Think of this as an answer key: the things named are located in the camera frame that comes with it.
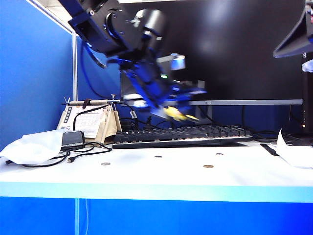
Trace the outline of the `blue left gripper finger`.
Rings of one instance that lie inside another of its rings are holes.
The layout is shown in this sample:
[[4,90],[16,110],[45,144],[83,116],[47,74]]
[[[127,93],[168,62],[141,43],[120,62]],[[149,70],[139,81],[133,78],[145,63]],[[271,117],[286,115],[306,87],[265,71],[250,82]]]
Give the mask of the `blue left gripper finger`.
[[150,113],[157,116],[157,117],[161,117],[161,118],[164,118],[164,119],[168,119],[169,116],[166,114],[165,112],[166,110],[166,107],[164,106],[151,106],[150,107]]
[[195,108],[189,104],[188,100],[179,101],[179,111],[184,115],[191,115],[194,113]]

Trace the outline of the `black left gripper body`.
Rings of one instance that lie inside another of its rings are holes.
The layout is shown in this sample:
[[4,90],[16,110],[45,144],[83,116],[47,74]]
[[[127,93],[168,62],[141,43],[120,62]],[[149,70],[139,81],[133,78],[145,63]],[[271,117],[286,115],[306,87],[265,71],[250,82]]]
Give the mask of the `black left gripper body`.
[[173,101],[188,100],[194,95],[206,93],[205,88],[191,81],[175,78],[175,72],[185,69],[185,56],[171,54],[164,57],[144,57],[141,60],[114,58],[108,62],[118,64],[121,71],[121,98],[135,104],[143,101],[143,107],[163,106]]

